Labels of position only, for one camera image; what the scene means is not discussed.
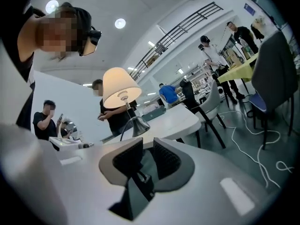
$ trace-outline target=table lamp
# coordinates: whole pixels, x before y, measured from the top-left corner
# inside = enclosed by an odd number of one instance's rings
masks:
[[[129,103],[136,100],[142,93],[142,89],[126,72],[120,67],[107,70],[103,76],[103,106],[106,108],[118,108],[126,105],[130,120],[133,123],[133,137],[141,135],[150,129],[137,117]]]

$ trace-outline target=lamp shade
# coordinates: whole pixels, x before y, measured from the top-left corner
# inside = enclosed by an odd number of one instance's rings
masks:
[[[103,106],[106,108],[117,108],[125,105],[121,100],[127,97],[131,103],[142,93],[142,89],[126,72],[120,67],[107,70],[103,76]]]

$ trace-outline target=metal railing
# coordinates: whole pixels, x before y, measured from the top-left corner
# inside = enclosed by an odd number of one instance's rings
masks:
[[[140,62],[134,67],[134,70],[130,73],[130,76],[137,80],[142,72],[151,66],[159,56],[161,56],[170,45],[176,43],[176,40],[182,35],[188,33],[190,29],[196,26],[203,20],[207,20],[209,16],[214,13],[223,10],[220,6],[212,2],[201,9],[195,11],[188,16],[182,22],[177,24],[166,35],[164,35],[156,44],[151,48],[146,55],[140,60]]]

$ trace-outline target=white cable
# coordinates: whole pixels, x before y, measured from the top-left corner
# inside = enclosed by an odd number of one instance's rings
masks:
[[[247,130],[248,130],[251,134],[253,134],[253,135],[258,135],[258,134],[261,134],[261,133],[264,132],[264,131],[261,131],[261,132],[258,132],[258,133],[253,133],[253,132],[248,128],[248,126],[247,126],[247,121],[246,121],[246,119],[245,119],[245,115],[244,115],[243,113],[241,113],[240,111],[229,111],[229,112],[223,112],[223,113],[219,113],[219,114],[235,113],[235,112],[238,112],[238,113],[240,113],[240,114],[243,116],[243,120],[245,121],[246,128],[247,128]],[[243,154],[245,154],[245,155],[246,155],[247,157],[249,157],[253,162],[255,162],[255,163],[257,163],[257,164],[259,165],[259,168],[260,168],[260,170],[261,170],[262,176],[263,176],[263,178],[264,178],[264,180],[265,180],[265,182],[266,182],[266,188],[269,186],[269,182],[268,182],[268,180],[266,179],[266,177],[265,177],[265,175],[264,175],[264,172],[266,173],[267,178],[269,179],[269,181],[271,181],[272,183],[274,183],[278,188],[281,188],[275,181],[273,181],[273,180],[270,178],[267,168],[266,168],[266,167],[260,162],[260,160],[259,160],[259,154],[260,154],[261,149],[263,148],[263,145],[261,145],[260,148],[259,148],[259,150],[258,150],[258,153],[257,153],[257,161],[256,161],[256,160],[255,160],[254,158],[252,158],[249,154],[247,154],[246,152],[242,151],[242,150],[240,149],[239,145],[238,145],[238,144],[235,142],[235,140],[233,139],[233,135],[234,135],[234,132],[235,132],[236,127],[227,127],[227,128],[232,128],[232,129],[233,129],[232,136],[231,136],[231,140],[232,140],[232,141],[235,143],[235,145],[238,147],[239,151],[242,152]],[[277,138],[275,141],[272,141],[272,142],[266,142],[266,144],[276,143],[276,142],[280,139],[281,134],[280,134],[278,131],[273,131],[273,130],[267,130],[267,131],[268,131],[268,132],[275,132],[275,133],[278,133],[279,136],[278,136],[278,138]],[[279,168],[279,167],[278,167],[278,164],[279,164],[279,163],[283,164],[283,165],[285,166],[285,168]],[[293,167],[287,167],[287,165],[286,165],[284,162],[282,162],[282,161],[278,161],[278,162],[276,163],[276,168],[277,168],[278,170],[280,170],[280,171],[288,170],[290,173],[292,173],[292,172],[291,172],[291,169],[293,169]]]

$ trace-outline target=floor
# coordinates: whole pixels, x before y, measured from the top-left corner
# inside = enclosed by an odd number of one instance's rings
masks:
[[[249,93],[254,94],[254,89],[250,82],[246,83]],[[244,95],[247,95],[245,87],[243,85],[239,86],[239,90]],[[299,108],[299,91],[295,94],[295,108]],[[245,127],[245,122],[243,117],[238,112],[231,112],[222,114],[228,111],[241,111],[244,115],[251,109],[250,103],[239,102],[237,105],[229,103],[229,108],[227,107],[226,101],[224,100],[219,107],[219,115],[224,116],[224,123],[228,127],[237,127],[234,133],[234,140],[240,146],[241,150],[252,156],[257,160],[257,152],[259,147],[263,142],[263,133],[259,135],[252,135]],[[260,121],[256,120],[256,130],[253,129],[253,119],[247,118],[248,128],[254,132],[258,133],[263,129],[260,127]],[[208,132],[205,132],[204,126],[200,129],[200,139],[201,148],[214,151],[225,158],[232,161],[240,169],[245,171],[251,177],[260,182],[263,186],[266,186],[266,182],[262,177],[259,165],[254,163],[250,158],[241,153],[235,143],[231,140],[233,129],[224,129],[219,125],[218,119],[213,120],[213,125],[222,137],[226,149],[222,149],[220,143],[216,139],[212,130],[208,127]],[[296,133],[292,132],[291,136],[288,137],[288,126],[283,120],[282,108],[276,109],[274,115],[268,120],[268,130],[276,130],[281,133],[280,140],[273,144],[267,144],[266,149],[262,150],[260,153],[260,161],[267,168],[269,176],[278,185],[282,186],[289,176],[288,171],[280,171],[276,168],[277,161],[283,161],[287,166],[292,166],[296,159],[296,154],[299,152],[300,138]],[[278,134],[274,132],[268,132],[267,141],[271,142],[278,138]],[[183,138],[186,144],[197,146],[195,136],[190,136]],[[278,187],[273,183],[269,182],[269,186],[266,188],[268,193],[272,193],[278,190]]]

